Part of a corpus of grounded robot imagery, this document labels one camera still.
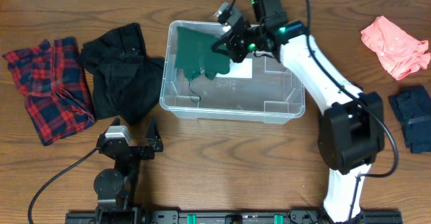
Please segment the dark green garment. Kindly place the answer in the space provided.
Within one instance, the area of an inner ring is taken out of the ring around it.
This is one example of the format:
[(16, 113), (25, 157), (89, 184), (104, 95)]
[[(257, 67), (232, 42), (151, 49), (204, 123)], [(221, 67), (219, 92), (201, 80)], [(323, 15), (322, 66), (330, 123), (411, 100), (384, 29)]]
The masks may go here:
[(211, 49), (218, 41), (216, 36), (185, 27), (178, 27), (176, 31), (178, 48), (175, 67), (183, 70), (188, 81), (201, 75), (213, 80), (217, 74), (230, 72), (230, 58)]

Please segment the large black garment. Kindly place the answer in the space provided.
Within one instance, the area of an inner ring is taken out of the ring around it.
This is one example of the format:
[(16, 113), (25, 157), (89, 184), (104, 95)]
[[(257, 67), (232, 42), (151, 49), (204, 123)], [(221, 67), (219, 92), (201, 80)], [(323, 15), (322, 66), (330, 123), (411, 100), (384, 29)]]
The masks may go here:
[(120, 116), (133, 126), (159, 101), (164, 58), (147, 55), (138, 23), (84, 43), (78, 62), (93, 76), (98, 120)]

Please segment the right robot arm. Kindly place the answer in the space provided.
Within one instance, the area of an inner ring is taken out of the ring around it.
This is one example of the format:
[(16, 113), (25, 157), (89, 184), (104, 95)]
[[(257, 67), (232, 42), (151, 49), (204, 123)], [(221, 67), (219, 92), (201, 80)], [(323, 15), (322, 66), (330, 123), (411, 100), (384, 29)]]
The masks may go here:
[(385, 147), (380, 127), (383, 103), (350, 83), (326, 58), (309, 29), (290, 21), (280, 0), (251, 0), (257, 26), (233, 3), (215, 13), (229, 30), (211, 49), (241, 63), (252, 52), (269, 52), (303, 84), (320, 110), (318, 148), (329, 167), (323, 208), (330, 223), (361, 223), (363, 180)]

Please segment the pink garment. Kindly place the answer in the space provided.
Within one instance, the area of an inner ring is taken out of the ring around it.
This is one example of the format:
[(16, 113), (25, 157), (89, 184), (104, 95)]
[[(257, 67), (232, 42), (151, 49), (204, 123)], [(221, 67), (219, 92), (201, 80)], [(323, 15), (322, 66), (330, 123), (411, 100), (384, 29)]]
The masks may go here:
[(361, 31), (361, 40), (397, 81), (427, 69), (430, 63), (429, 42), (410, 36), (383, 15)]

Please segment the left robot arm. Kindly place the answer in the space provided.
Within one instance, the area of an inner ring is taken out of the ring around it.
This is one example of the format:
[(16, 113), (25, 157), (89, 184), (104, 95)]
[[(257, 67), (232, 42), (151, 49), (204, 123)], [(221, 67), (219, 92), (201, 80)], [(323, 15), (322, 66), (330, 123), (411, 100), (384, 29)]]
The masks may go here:
[(162, 152), (164, 144), (158, 131), (156, 119), (148, 126), (145, 146), (131, 146), (131, 133), (120, 119), (98, 137), (96, 149), (114, 160), (114, 167), (102, 170), (94, 180), (98, 195), (95, 224), (143, 223), (142, 208), (134, 205), (141, 162), (151, 160)]

